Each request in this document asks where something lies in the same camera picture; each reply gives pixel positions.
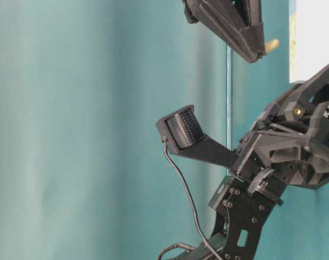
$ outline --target bolt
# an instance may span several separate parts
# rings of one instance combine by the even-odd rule
[[[296,115],[301,115],[301,113],[302,113],[302,111],[301,111],[300,108],[296,108],[296,109],[294,110],[294,114],[296,114]]]
[[[167,141],[168,141],[168,138],[165,135],[160,139],[161,143],[164,143],[164,142],[167,142]]]
[[[311,147],[306,145],[304,146],[304,150],[307,152],[311,152]]]

